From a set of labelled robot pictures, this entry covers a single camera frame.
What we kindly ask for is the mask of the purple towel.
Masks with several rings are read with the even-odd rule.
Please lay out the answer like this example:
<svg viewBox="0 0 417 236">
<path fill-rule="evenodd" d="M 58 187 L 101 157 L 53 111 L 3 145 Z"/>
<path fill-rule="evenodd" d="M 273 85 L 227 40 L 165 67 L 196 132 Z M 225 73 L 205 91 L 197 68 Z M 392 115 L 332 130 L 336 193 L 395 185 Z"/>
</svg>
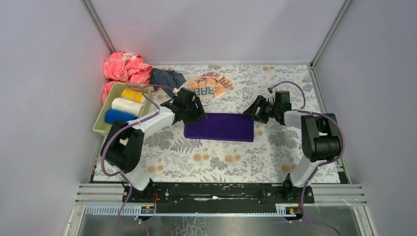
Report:
<svg viewBox="0 0 417 236">
<path fill-rule="evenodd" d="M 254 121 L 244 114 L 208 113 L 195 124 L 184 127 L 189 139 L 253 142 Z"/>
</svg>

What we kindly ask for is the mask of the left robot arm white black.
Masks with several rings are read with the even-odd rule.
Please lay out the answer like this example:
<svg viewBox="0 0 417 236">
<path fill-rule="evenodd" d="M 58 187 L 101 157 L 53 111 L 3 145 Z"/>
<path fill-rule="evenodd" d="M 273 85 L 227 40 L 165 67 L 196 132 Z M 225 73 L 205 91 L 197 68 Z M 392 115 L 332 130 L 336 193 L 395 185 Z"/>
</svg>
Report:
<svg viewBox="0 0 417 236">
<path fill-rule="evenodd" d="M 205 118 L 207 114 L 196 93 L 180 88 L 154 113 L 131 121 L 115 121 L 100 153 L 103 173 L 108 177 L 121 175 L 130 187 L 144 191 L 151 182 L 139 164 L 145 139 L 177 122 L 187 126 Z"/>
</svg>

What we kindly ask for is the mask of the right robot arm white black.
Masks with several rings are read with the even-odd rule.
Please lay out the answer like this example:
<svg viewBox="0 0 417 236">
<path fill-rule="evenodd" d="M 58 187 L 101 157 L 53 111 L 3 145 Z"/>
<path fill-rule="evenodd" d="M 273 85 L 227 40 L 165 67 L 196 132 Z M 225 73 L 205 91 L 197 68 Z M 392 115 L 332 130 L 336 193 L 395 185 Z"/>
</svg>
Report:
<svg viewBox="0 0 417 236">
<path fill-rule="evenodd" d="M 320 167 L 335 162 L 344 151 L 335 115 L 293 109 L 288 91 L 276 91 L 272 101 L 259 95 L 243 113 L 254 121 L 267 123 L 273 118 L 283 126 L 301 131 L 303 157 L 287 175 L 283 184 L 287 189 L 307 187 Z"/>
</svg>

